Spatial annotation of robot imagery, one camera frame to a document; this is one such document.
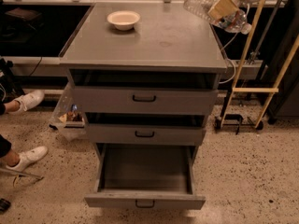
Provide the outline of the clear plastic water bottle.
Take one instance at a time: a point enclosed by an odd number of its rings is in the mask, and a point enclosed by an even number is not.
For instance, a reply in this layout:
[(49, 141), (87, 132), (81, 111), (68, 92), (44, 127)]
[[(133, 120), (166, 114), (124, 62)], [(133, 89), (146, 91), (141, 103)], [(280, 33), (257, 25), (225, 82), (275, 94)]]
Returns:
[(193, 15), (228, 33), (241, 33), (244, 35), (249, 33), (251, 25), (248, 23), (246, 12), (240, 8), (232, 15), (213, 20), (207, 13), (216, 2), (217, 0), (185, 0), (183, 6)]

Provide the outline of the grey metal drawer cabinet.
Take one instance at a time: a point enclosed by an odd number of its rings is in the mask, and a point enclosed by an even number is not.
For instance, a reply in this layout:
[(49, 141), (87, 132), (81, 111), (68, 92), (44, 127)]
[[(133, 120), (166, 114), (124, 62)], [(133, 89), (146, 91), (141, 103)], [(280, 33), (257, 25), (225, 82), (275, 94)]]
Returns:
[[(130, 10), (140, 20), (129, 31), (107, 21), (115, 11)], [(89, 10), (61, 64), (69, 82), (72, 69), (178, 72), (213, 75), (218, 90), (226, 70), (210, 25), (184, 10), (182, 4), (100, 3)]]

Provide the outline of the grey top drawer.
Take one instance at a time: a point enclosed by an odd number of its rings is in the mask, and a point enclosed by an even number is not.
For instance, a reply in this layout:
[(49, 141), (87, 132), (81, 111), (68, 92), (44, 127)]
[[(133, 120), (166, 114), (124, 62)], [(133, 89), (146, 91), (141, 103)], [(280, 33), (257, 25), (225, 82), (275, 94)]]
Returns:
[(72, 69), (70, 75), (85, 112), (208, 115), (218, 94), (207, 74)]

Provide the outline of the grey drawer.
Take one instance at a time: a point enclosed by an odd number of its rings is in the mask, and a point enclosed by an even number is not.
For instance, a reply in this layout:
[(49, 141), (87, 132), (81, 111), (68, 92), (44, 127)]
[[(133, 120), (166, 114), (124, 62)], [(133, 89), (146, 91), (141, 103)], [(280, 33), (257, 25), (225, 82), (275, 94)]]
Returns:
[(199, 210), (192, 151), (186, 146), (97, 143), (98, 175), (90, 207)]
[(85, 112), (208, 115), (218, 94), (207, 74), (72, 69), (70, 75)]
[(205, 135), (200, 115), (87, 113), (86, 118), (88, 137), (96, 143), (195, 146)]

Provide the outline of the grey middle drawer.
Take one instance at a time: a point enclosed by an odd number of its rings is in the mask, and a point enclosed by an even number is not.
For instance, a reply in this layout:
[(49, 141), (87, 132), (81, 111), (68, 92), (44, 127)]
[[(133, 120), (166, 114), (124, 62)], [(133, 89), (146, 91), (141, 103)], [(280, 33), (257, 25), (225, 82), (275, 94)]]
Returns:
[(200, 115), (87, 113), (86, 118), (88, 137), (96, 143), (195, 146), (205, 135)]

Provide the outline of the grey bottom drawer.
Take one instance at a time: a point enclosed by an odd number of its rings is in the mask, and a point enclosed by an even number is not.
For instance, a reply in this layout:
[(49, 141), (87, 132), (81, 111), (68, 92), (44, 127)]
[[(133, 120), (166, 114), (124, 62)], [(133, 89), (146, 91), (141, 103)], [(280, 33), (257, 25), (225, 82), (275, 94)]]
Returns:
[(98, 175), (90, 207), (199, 210), (192, 151), (186, 146), (97, 143)]

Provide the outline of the cream paper bowl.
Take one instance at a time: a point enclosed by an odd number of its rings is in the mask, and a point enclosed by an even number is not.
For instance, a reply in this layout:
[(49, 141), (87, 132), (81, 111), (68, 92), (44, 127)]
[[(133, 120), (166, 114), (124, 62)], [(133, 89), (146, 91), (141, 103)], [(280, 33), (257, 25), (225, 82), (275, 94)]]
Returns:
[(130, 10), (115, 11), (107, 16), (107, 21), (120, 31), (133, 29), (139, 20), (140, 15)]

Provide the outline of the black stand base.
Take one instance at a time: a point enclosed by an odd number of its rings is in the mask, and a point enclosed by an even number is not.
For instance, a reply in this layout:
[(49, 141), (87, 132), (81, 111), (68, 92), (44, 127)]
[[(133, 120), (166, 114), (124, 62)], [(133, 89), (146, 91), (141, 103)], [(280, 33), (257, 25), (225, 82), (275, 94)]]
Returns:
[(240, 114), (227, 114), (225, 118), (216, 117), (214, 121), (214, 129), (219, 131), (225, 126), (234, 126), (236, 127), (235, 133), (239, 134), (242, 127), (251, 127), (257, 131), (263, 129), (263, 122), (259, 121), (258, 123), (254, 123), (250, 117), (246, 119)]

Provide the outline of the clear plastic snack bin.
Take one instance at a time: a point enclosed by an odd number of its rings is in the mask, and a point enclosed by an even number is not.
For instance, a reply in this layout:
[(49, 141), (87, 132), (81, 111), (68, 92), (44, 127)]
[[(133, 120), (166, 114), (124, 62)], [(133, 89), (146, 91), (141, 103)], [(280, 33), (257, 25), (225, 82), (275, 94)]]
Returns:
[(51, 117), (50, 127), (56, 129), (67, 141), (85, 139), (85, 121), (72, 97), (67, 84)]

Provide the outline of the black box on shelf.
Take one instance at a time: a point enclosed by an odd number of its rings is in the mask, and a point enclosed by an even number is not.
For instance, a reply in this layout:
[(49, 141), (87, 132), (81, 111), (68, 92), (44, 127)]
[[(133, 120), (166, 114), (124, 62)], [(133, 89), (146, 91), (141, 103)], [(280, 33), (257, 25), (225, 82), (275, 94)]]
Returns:
[(42, 13), (32, 9), (17, 7), (7, 11), (5, 18), (7, 24), (24, 32), (36, 31), (44, 25)]

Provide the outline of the upper white sneaker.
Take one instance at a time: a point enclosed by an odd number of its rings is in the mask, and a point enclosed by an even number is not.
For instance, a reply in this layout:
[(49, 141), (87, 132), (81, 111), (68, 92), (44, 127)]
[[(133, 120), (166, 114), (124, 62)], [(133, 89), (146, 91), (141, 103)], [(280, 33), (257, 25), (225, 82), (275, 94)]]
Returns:
[(31, 91), (27, 94), (21, 95), (15, 99), (19, 105), (16, 111), (12, 111), (13, 115), (19, 115), (32, 108), (38, 106), (44, 100), (45, 93), (42, 90)]

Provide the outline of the white sneaker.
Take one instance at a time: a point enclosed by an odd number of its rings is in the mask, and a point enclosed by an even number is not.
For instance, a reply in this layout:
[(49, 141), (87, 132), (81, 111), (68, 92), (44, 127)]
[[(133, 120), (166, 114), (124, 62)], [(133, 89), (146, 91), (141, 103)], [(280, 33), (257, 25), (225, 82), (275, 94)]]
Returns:
[(19, 105), (16, 111), (12, 111), (13, 115), (19, 115), (32, 108), (38, 106), (44, 100), (45, 93), (42, 90), (31, 91), (27, 94), (21, 95), (15, 99)]
[(20, 161), (14, 166), (7, 165), (7, 168), (12, 171), (22, 172), (29, 165), (42, 160), (47, 154), (48, 154), (47, 147), (36, 147), (29, 151), (21, 152), (19, 154)]

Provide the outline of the lower white sneaker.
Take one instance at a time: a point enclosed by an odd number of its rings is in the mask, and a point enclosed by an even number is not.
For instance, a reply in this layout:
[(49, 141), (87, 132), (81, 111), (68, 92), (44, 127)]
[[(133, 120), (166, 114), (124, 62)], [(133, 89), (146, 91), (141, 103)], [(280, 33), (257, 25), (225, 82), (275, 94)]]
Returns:
[(47, 154), (48, 154), (47, 147), (36, 147), (29, 151), (21, 152), (19, 154), (20, 161), (14, 166), (7, 165), (7, 168), (12, 171), (22, 172), (29, 165), (42, 160)]

